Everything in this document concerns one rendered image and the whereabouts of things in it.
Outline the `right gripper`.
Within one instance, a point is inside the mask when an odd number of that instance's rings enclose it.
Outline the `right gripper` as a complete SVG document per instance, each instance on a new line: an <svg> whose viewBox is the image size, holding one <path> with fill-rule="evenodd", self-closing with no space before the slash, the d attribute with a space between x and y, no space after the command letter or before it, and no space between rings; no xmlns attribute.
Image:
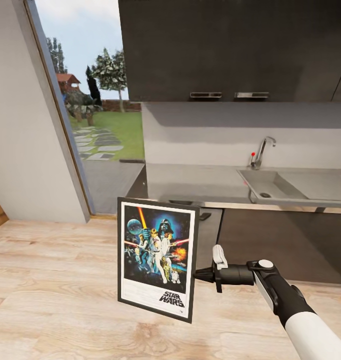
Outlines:
<svg viewBox="0 0 341 360"><path fill-rule="evenodd" d="M217 268L217 263L214 262L214 267L207 267L196 269L192 276L194 279L202 280L209 283L216 283L217 293L222 293L222 285L240 285L241 275L237 264L227 264L228 268Z"/></svg>

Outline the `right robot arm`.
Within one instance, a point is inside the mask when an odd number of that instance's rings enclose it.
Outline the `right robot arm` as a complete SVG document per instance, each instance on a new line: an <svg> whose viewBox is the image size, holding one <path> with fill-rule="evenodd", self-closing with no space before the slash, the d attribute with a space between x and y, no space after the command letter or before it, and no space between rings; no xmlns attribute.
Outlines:
<svg viewBox="0 0 341 360"><path fill-rule="evenodd" d="M223 248L213 248L214 267L196 269L194 279L222 285L257 285L301 360L341 360L341 340L307 304L302 292L280 276L269 260L227 264Z"/></svg>

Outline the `poster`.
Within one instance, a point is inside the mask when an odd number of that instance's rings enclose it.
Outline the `poster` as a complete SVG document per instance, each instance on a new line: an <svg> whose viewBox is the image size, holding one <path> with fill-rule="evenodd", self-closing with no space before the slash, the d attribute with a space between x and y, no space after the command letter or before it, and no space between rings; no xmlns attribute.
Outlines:
<svg viewBox="0 0 341 360"><path fill-rule="evenodd" d="M200 206L118 197L117 300L192 324Z"/></svg>

